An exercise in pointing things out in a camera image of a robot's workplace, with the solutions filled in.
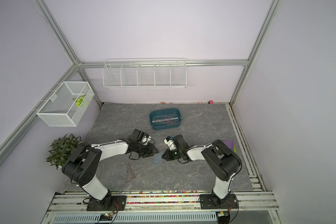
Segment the blue protractor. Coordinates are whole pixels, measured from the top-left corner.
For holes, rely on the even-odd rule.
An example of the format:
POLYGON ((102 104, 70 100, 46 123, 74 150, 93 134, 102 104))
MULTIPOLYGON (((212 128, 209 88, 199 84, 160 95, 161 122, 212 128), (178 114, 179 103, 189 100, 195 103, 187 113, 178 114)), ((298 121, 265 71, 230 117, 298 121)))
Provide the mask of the blue protractor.
POLYGON ((152 161, 153 165, 158 165, 162 162, 161 155, 155 155, 152 161))

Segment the clear straight ruler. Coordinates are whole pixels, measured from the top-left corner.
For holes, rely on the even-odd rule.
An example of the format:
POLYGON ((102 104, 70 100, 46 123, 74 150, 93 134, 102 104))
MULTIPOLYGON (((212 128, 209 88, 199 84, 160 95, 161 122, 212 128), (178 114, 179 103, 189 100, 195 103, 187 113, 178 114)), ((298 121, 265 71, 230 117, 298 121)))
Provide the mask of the clear straight ruler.
POLYGON ((179 123, 179 119, 155 119, 152 120, 152 123, 163 123, 165 125, 176 124, 179 123))

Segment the teal plastic storage box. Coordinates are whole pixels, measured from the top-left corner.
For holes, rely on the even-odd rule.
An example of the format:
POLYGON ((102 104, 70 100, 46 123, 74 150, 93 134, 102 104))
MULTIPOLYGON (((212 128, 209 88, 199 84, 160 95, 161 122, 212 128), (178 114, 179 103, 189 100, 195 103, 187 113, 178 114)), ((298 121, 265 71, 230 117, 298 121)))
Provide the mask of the teal plastic storage box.
POLYGON ((179 127, 182 117, 177 108, 167 108, 152 111, 149 115, 149 121, 152 129, 159 131, 179 127))

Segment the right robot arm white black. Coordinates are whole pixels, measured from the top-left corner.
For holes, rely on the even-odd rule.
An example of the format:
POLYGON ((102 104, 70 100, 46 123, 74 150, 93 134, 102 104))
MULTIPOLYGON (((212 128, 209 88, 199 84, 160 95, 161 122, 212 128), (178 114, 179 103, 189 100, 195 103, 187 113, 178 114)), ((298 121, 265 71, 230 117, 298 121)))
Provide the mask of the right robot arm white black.
POLYGON ((212 195, 219 199, 226 199, 231 193, 231 182, 242 168, 242 161, 238 156, 234 141, 215 140, 201 146, 189 146, 178 136, 177 139, 167 137, 164 143, 168 146, 162 156, 167 161, 177 160, 181 164, 192 161, 206 161, 216 176, 212 195))

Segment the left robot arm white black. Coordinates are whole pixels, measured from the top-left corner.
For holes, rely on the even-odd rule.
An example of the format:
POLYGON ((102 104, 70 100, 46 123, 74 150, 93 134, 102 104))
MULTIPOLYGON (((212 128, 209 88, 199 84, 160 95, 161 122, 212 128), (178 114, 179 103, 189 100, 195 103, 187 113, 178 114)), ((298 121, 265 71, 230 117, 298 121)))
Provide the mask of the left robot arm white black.
POLYGON ((61 171, 74 181, 86 193, 97 201, 103 201, 109 195, 109 190, 97 178, 96 171, 99 162, 116 156, 135 152, 139 158, 153 156, 159 151, 153 143, 130 142, 117 140, 104 144, 80 143, 69 159, 62 165, 61 171))

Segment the white vent grille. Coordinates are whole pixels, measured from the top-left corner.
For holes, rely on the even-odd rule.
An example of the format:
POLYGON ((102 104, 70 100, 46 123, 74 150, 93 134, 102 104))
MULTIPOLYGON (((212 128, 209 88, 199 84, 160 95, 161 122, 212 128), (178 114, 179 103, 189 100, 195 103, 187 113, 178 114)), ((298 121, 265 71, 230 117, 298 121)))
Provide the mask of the white vent grille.
MULTIPOLYGON (((99 222, 101 214, 60 214, 56 215, 53 224, 109 224, 111 222, 99 222)), ((159 223, 159 222, 203 222, 216 221, 215 213, 124 213, 118 214, 114 223, 159 223)))

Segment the circuit board left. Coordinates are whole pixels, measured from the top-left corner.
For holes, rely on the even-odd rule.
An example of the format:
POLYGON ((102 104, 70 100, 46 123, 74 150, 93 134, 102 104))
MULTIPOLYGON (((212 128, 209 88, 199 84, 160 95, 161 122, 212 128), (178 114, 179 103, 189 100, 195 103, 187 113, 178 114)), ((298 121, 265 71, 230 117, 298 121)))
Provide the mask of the circuit board left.
POLYGON ((113 220, 112 216, 108 213, 105 213, 105 214, 101 214, 100 217, 99 217, 99 222, 104 222, 104 221, 109 221, 111 222, 113 220))

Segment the circuit board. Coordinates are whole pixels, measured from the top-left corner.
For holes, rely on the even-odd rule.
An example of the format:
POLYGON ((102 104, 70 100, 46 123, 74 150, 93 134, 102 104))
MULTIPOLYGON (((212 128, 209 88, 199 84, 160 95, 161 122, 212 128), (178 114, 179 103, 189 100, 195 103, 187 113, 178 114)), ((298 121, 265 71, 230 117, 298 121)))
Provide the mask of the circuit board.
POLYGON ((221 212, 216 212, 216 217, 217 217, 218 224, 229 224, 231 215, 230 215, 230 212, 228 211, 221 211, 221 212))
POLYGON ((104 221, 109 221, 111 222, 113 220, 112 216, 108 213, 105 213, 105 214, 101 214, 100 217, 99 217, 99 222, 104 222, 104 221))

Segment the circuit board right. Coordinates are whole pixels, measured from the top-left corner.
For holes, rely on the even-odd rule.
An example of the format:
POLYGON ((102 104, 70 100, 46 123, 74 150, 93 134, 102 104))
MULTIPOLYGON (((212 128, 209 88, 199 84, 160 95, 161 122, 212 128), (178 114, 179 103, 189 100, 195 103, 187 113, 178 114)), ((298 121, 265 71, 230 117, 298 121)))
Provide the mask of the circuit board right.
POLYGON ((230 215, 230 212, 228 211, 221 211, 221 212, 216 212, 216 217, 217 217, 218 224, 229 224, 231 215, 230 215))

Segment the green leaf toy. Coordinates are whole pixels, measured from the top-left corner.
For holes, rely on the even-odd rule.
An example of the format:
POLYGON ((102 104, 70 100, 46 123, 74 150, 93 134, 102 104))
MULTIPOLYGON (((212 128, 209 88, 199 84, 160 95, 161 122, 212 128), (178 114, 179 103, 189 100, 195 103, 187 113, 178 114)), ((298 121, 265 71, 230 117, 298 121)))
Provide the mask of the green leaf toy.
POLYGON ((80 96, 76 99, 72 99, 72 100, 75 102, 76 106, 78 108, 80 108, 80 107, 86 107, 87 106, 87 102, 86 102, 85 98, 86 98, 86 94, 82 95, 82 96, 80 96))

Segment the potted green plant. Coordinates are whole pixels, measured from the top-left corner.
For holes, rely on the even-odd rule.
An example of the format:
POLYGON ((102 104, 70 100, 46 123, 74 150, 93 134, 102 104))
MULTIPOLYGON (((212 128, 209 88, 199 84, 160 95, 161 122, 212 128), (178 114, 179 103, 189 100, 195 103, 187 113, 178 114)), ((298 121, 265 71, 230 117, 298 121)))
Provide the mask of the potted green plant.
POLYGON ((72 133, 54 140, 50 145, 49 156, 46 158, 46 162, 50 163, 50 166, 60 169, 79 143, 82 142, 80 136, 74 136, 72 133))

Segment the white mesh basket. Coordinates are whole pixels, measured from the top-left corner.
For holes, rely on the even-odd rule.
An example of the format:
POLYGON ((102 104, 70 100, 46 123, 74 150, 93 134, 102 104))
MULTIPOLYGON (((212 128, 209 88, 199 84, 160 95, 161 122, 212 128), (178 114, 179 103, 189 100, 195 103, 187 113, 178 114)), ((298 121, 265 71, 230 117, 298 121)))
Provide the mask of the white mesh basket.
POLYGON ((36 114, 50 127, 76 127, 93 97, 88 82, 62 82, 36 114), (87 106, 78 108, 72 99, 85 94, 87 106))

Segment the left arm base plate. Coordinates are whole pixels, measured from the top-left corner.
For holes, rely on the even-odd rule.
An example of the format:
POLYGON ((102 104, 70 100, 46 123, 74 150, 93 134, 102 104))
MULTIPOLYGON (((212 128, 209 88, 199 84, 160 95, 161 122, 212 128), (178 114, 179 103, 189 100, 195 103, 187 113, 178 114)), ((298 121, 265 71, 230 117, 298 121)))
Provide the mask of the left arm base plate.
POLYGON ((89 197, 89 201, 83 203, 87 205, 87 211, 123 211, 127 202, 126 196, 113 195, 107 196, 99 201, 93 197, 89 197))

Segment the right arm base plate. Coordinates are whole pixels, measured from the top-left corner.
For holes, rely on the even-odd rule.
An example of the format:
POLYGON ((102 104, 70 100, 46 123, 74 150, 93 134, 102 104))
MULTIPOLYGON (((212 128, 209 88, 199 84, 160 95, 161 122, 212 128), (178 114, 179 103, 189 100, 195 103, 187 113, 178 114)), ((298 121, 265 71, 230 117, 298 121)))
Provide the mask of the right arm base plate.
POLYGON ((213 210, 213 209, 237 209, 239 207, 239 202, 235 194, 230 193, 225 198, 220 199, 215 194, 202 194, 199 196, 198 202, 202 210, 213 210))

